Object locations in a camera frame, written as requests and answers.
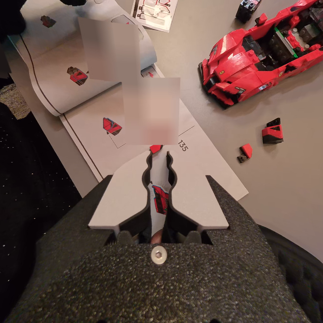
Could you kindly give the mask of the lego instruction booklet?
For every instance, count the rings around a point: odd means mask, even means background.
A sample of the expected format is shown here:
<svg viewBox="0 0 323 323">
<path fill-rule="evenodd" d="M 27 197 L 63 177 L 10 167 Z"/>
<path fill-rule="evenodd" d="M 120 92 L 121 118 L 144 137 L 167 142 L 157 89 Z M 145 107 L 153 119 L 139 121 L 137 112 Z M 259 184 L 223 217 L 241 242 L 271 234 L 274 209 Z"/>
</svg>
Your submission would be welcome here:
<svg viewBox="0 0 323 323">
<path fill-rule="evenodd" d="M 26 1 L 21 9 L 26 29 L 9 39 L 28 66 L 31 83 L 43 105 L 59 116 L 98 181 L 114 175 L 123 164 L 150 151 L 149 145 L 126 143 L 122 86 L 94 79 L 88 72 L 78 18 L 139 29 L 141 76 L 155 80 L 163 74 L 155 65 L 154 46 L 143 26 L 116 1 L 87 1 L 73 7 L 61 1 Z M 152 234 L 164 226 L 167 213 L 168 151 L 177 151 L 212 176 L 237 201 L 247 189 L 179 100 L 179 141 L 152 154 L 150 170 Z"/>
</svg>

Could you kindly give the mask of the black red lego block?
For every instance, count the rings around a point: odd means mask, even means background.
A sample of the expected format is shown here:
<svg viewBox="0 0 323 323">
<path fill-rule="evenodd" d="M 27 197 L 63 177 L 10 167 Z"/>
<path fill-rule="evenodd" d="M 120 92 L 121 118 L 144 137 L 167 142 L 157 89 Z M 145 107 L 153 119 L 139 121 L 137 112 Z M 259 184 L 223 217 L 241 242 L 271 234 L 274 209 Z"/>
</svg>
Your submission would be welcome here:
<svg viewBox="0 0 323 323">
<path fill-rule="evenodd" d="M 276 118 L 266 124 L 262 129 L 262 142 L 263 144 L 278 144 L 284 141 L 283 132 L 281 127 L 281 119 Z"/>
</svg>

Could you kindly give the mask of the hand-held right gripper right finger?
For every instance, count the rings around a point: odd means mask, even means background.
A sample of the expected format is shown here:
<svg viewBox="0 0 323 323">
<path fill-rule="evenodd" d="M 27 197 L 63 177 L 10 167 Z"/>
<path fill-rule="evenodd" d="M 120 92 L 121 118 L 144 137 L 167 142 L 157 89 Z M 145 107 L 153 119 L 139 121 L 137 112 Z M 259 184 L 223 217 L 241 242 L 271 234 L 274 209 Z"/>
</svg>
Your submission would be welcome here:
<svg viewBox="0 0 323 323">
<path fill-rule="evenodd" d="M 166 161 L 171 184 L 167 226 L 181 234 L 227 229 L 228 221 L 200 167 L 177 151 L 168 151 Z"/>
</svg>

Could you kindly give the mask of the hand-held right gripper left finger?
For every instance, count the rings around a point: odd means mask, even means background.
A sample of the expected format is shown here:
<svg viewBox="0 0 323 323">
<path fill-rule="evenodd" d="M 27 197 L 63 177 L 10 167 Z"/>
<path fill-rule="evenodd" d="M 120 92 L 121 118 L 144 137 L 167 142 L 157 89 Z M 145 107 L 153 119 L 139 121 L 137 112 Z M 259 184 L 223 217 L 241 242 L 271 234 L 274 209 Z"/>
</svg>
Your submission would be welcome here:
<svg viewBox="0 0 323 323">
<path fill-rule="evenodd" d="M 152 153 L 144 151 L 117 169 L 112 176 L 88 226 L 110 229 L 117 235 L 137 235 L 151 227 L 151 199 L 148 184 Z"/>
</svg>

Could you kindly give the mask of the red black green lego assembly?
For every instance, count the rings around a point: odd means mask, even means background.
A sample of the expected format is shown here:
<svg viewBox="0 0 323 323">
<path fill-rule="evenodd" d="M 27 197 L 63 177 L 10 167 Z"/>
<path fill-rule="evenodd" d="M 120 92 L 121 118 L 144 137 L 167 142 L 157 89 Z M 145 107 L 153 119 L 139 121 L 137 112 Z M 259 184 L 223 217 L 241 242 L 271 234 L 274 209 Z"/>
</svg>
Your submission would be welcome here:
<svg viewBox="0 0 323 323">
<path fill-rule="evenodd" d="M 243 0 L 236 13 L 236 19 L 241 23 L 248 22 L 257 10 L 262 0 Z"/>
</svg>

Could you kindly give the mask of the red lego car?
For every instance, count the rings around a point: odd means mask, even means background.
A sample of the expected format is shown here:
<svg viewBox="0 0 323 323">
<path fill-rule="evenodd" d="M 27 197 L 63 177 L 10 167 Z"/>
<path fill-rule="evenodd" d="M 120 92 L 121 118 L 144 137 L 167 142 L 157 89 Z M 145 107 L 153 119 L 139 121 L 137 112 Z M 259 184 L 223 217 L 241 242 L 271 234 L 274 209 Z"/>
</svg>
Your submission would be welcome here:
<svg viewBox="0 0 323 323">
<path fill-rule="evenodd" d="M 322 13 L 322 1 L 297 1 L 225 35 L 199 64 L 203 89 L 227 109 L 320 63 Z"/>
</svg>

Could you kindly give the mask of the white sticker sheet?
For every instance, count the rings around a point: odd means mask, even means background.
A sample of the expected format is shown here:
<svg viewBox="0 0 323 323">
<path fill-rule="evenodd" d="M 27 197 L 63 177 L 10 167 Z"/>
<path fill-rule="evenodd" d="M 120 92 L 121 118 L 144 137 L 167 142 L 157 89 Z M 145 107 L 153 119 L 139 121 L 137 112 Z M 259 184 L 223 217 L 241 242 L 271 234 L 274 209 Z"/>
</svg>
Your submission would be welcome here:
<svg viewBox="0 0 323 323">
<path fill-rule="evenodd" d="M 177 0 L 135 0 L 132 16 L 144 27 L 168 33 Z"/>
</svg>

